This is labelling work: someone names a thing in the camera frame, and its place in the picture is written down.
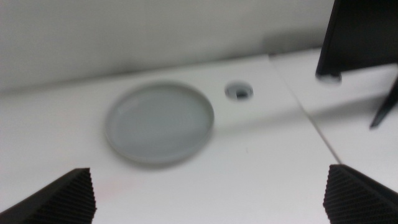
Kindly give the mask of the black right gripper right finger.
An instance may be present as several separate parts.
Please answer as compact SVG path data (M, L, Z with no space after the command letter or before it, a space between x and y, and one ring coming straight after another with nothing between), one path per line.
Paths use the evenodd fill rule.
M344 164L329 167L323 208L330 223L397 224L397 192Z

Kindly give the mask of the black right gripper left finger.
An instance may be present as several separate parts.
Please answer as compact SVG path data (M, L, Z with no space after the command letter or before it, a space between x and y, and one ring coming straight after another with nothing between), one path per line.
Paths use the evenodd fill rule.
M95 213L90 169L78 168L1 212L1 224L91 224Z

